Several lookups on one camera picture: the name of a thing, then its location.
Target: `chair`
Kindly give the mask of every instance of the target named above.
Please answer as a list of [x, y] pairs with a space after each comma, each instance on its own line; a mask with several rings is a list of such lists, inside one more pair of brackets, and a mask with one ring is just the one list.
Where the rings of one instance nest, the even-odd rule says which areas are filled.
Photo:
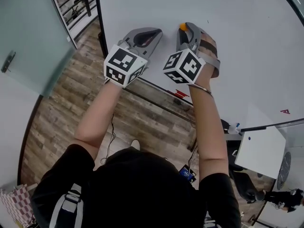
[[264, 200], [264, 192], [258, 191], [253, 185], [249, 175], [244, 172], [237, 172], [229, 169], [229, 176], [233, 179], [239, 195], [247, 201], [254, 203], [257, 200]]
[[233, 179], [237, 191], [240, 196], [247, 201], [247, 203], [254, 203], [257, 200], [262, 201], [264, 199], [264, 192], [258, 191], [252, 183], [247, 173], [240, 172], [246, 170], [245, 168], [236, 165], [236, 155], [240, 147], [241, 141], [228, 141], [228, 163], [229, 163], [229, 176]]

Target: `white cube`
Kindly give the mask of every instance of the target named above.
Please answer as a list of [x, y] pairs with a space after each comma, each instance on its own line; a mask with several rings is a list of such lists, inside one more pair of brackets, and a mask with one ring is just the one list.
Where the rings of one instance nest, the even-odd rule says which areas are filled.
[[177, 84], [192, 85], [204, 65], [202, 58], [198, 58], [190, 49], [185, 49], [169, 56], [163, 72]]
[[126, 87], [143, 73], [147, 62], [129, 50], [114, 45], [104, 61], [104, 76], [113, 83]]

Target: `frosted glass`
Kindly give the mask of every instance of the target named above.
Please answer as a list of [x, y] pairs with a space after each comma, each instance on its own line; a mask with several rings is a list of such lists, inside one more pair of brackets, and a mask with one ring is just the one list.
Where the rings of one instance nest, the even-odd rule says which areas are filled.
[[0, 67], [16, 51], [6, 74], [48, 96], [75, 51], [53, 0], [0, 0], [0, 13]]

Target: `black sleeve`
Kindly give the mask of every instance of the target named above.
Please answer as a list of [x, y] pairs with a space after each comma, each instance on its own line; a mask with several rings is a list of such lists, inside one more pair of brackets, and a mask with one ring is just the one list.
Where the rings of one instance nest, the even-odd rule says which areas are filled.
[[212, 219], [222, 228], [240, 228], [241, 215], [228, 175], [215, 173], [199, 183], [199, 193], [206, 201]]
[[93, 158], [83, 147], [70, 145], [38, 184], [31, 205], [41, 228], [48, 228], [58, 199], [66, 194], [74, 183], [83, 188], [93, 172]]
[[294, 207], [289, 207], [287, 213], [294, 212], [294, 211], [295, 211]]

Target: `gray strap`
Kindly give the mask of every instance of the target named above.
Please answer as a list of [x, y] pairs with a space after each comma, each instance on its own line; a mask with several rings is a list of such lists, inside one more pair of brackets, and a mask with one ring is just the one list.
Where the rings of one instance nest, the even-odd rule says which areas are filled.
[[77, 216], [76, 216], [74, 228], [81, 228], [83, 210], [84, 210], [84, 202], [81, 200], [77, 204]]
[[201, 57], [202, 59], [204, 59], [204, 61], [206, 63], [209, 63], [209, 64], [211, 64], [212, 66], [215, 67], [212, 77], [213, 78], [218, 77], [219, 76], [220, 61], [218, 59], [215, 59], [215, 58], [207, 55], [206, 53], [201, 52], [201, 51], [197, 51], [196, 54], [197, 54], [198, 57]]
[[64, 200], [65, 200], [65, 195], [62, 195], [60, 197], [60, 199], [58, 199], [57, 204], [53, 210], [52, 218], [49, 223], [49, 228], [55, 228], [57, 217], [58, 217], [59, 211], [61, 209], [61, 206], [62, 206]]
[[71, 187], [71, 191], [77, 191], [81, 194], [81, 187], [76, 183], [74, 183], [73, 186]]
[[74, 213], [76, 208], [77, 208], [77, 204], [75, 204], [75, 203], [73, 203], [69, 200], [65, 200], [63, 202], [63, 205], [62, 205], [61, 208], [68, 211], [68, 212]]
[[104, 81], [104, 85], [106, 84], [106, 83], [108, 83], [110, 81], [110, 79], [109, 78], [105, 78], [105, 81]]

